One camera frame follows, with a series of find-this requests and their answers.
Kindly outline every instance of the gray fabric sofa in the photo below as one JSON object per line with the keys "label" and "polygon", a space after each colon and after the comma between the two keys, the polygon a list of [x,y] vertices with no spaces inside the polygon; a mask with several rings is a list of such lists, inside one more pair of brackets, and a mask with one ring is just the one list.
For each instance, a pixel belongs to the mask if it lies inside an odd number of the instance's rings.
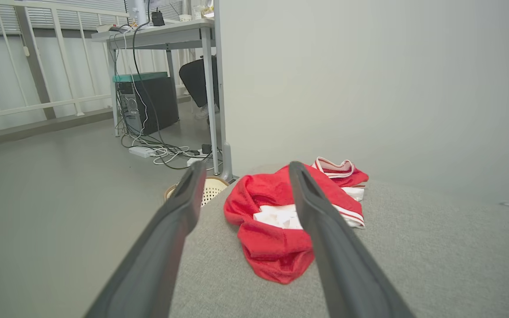
{"label": "gray fabric sofa", "polygon": [[[288,285],[253,273],[223,214],[232,188],[186,240],[170,316],[328,317],[315,261]],[[508,207],[370,181],[362,209],[366,229],[355,232],[416,316],[509,317]]]}

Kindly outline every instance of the wicker basket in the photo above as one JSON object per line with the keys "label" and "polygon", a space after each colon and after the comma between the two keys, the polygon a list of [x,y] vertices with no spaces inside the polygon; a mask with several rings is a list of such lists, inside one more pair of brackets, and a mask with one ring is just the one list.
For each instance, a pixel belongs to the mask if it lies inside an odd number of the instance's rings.
{"label": "wicker basket", "polygon": [[[166,190],[164,193],[164,202],[168,200],[168,198],[172,195],[177,185],[172,185],[170,188]],[[201,200],[202,207],[210,202],[216,195],[221,193],[229,184],[218,177],[206,177],[205,185],[204,185],[204,197]]]}

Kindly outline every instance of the white railing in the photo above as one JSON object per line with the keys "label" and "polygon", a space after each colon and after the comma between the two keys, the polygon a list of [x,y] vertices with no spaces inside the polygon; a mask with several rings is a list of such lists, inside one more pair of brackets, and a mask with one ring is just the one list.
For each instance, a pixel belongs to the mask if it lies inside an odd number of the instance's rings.
{"label": "white railing", "polygon": [[[25,89],[23,87],[24,79],[20,78],[19,72],[17,70],[17,64],[16,64],[16,61],[14,60],[12,48],[11,48],[11,45],[8,40],[8,34],[5,30],[4,21],[2,20],[1,14],[0,14],[0,30],[1,30],[1,33],[4,38],[4,42],[5,42],[7,51],[8,51],[8,56],[11,60],[12,70],[14,72],[13,76],[18,81],[19,90],[20,90],[21,97],[22,97],[22,102],[25,105],[23,107],[13,107],[13,108],[9,109],[7,107],[2,107],[1,102],[0,102],[0,116],[16,114],[16,113],[21,113],[21,112],[30,111],[30,110],[43,109],[43,108],[47,108],[47,107],[55,107],[55,106],[61,106],[61,105],[72,105],[72,104],[75,107],[76,114],[83,115],[84,113],[83,113],[83,109],[81,107],[81,103],[88,102],[88,101],[98,101],[99,99],[111,98],[111,95],[109,94],[109,92],[106,94],[99,94],[99,83],[98,83],[98,80],[100,77],[99,75],[101,75],[102,79],[105,78],[105,76],[109,77],[109,75],[107,73],[107,68],[103,68],[103,73],[101,73],[101,70],[99,70],[99,74],[95,73],[95,68],[93,67],[92,60],[91,60],[92,52],[91,52],[91,48],[89,48],[89,46],[87,45],[86,40],[85,40],[84,26],[82,24],[83,20],[80,16],[80,13],[82,12],[84,14],[97,15],[97,21],[99,24],[101,24],[102,18],[105,18],[106,16],[109,16],[109,17],[112,16],[118,25],[125,24],[122,21],[120,22],[120,18],[126,19],[127,17],[129,17],[129,14],[127,14],[125,12],[96,10],[96,9],[91,9],[91,8],[77,8],[77,7],[72,7],[72,6],[65,6],[62,4],[53,4],[53,3],[45,3],[45,2],[0,0],[0,6],[6,6],[6,5],[12,5],[14,7],[25,7],[25,8],[39,8],[39,9],[43,8],[43,9],[50,10],[56,39],[58,41],[58,48],[59,48],[59,53],[60,53],[59,56],[61,57],[62,64],[63,64],[64,70],[65,70],[67,91],[69,92],[69,96],[71,96],[71,98],[56,100],[56,98],[53,98],[53,96],[50,92],[51,90],[48,89],[50,102],[37,103],[36,105],[29,105],[28,98],[26,97]],[[85,64],[87,65],[87,68],[89,70],[89,78],[91,79],[91,88],[92,88],[92,92],[93,92],[93,95],[91,95],[91,96],[81,96],[81,92],[79,92],[78,91],[79,89],[77,89],[78,85],[76,85],[76,83],[75,83],[77,78],[75,77],[74,72],[72,72],[72,66],[71,66],[70,60],[68,58],[67,47],[66,47],[64,37],[63,37],[63,32],[62,32],[62,27],[60,24],[58,10],[72,11],[72,12],[75,12],[75,14],[77,14],[77,21],[79,24],[80,36],[81,36],[81,40],[83,43],[83,52],[85,54]],[[29,14],[27,13],[26,16],[27,16],[29,30],[22,30],[22,32],[24,32],[24,33],[29,32],[31,38],[33,38],[35,52],[30,52],[30,54],[35,54],[36,60],[38,62],[40,70],[42,72],[42,78],[45,83],[45,86],[47,88],[49,88],[49,82],[48,82],[48,77],[47,77],[48,74],[44,71],[44,66],[43,66],[42,59],[41,59],[41,52],[39,51],[38,45],[36,43],[36,38],[34,36],[34,29],[33,29]],[[121,55],[119,56],[119,63],[118,63],[119,73],[120,74],[123,74],[123,73],[129,74],[130,72],[132,72],[131,63],[133,63],[133,59],[132,59],[133,53],[126,52],[127,50],[120,50],[120,51],[121,51]],[[156,53],[153,51],[149,51],[149,53],[150,54],[147,56],[147,52],[144,52],[141,50],[137,51],[137,64],[139,65],[140,70],[146,69],[147,66],[150,71],[158,71],[158,69],[164,69],[166,71],[168,70],[168,61],[166,58],[166,54],[164,52],[161,53],[162,54],[161,58],[156,56],[155,55]],[[107,49],[106,44],[103,44],[103,60],[106,61],[105,63],[108,63],[107,61],[109,61],[108,54],[109,54],[109,50]],[[180,54],[175,55],[175,58],[177,59],[178,64],[180,64],[180,62],[186,62],[190,59],[190,57],[188,56],[187,53],[184,53],[184,55],[182,57],[183,57],[183,59],[180,60]],[[143,65],[141,65],[141,63],[143,63],[143,60],[145,60],[145,59],[148,60],[148,65],[146,65],[147,63],[145,63],[145,65],[143,66]],[[180,79],[178,76],[176,76],[176,84],[178,84],[177,87],[180,87],[180,88],[183,86],[183,85],[181,85],[182,83],[180,82]]]}

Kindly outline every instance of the white partition wall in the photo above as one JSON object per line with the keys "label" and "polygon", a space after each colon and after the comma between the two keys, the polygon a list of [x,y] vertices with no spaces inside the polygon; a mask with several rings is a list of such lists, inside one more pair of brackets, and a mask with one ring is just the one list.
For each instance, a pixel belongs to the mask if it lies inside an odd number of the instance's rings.
{"label": "white partition wall", "polygon": [[351,159],[509,201],[509,1],[220,0],[233,169]]}

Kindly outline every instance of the gray floor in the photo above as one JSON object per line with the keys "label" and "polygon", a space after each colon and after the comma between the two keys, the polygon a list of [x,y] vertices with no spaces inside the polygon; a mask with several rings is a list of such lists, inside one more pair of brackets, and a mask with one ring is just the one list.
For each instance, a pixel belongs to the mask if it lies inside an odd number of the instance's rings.
{"label": "gray floor", "polygon": [[[167,143],[210,143],[193,106]],[[0,145],[0,317],[83,316],[182,175],[131,155],[111,121]]]}

